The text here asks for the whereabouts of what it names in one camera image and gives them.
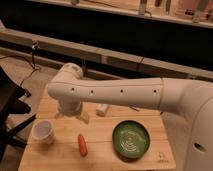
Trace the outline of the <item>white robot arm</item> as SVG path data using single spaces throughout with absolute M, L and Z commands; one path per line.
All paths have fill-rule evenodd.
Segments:
M 143 78 L 84 80 L 81 67 L 66 63 L 49 82 L 59 111 L 77 115 L 84 102 L 140 107 L 184 117 L 190 135 L 183 171 L 213 171 L 213 82 Z

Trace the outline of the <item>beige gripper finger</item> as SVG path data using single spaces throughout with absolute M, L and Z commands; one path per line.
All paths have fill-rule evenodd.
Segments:
M 85 124 L 88 124 L 90 117 L 86 111 L 82 111 L 81 114 L 77 117 L 77 119 L 84 122 Z

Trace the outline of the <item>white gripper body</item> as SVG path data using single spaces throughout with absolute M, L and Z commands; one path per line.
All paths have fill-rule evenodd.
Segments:
M 77 116 L 82 111 L 81 102 L 58 102 L 58 111 L 68 117 Z

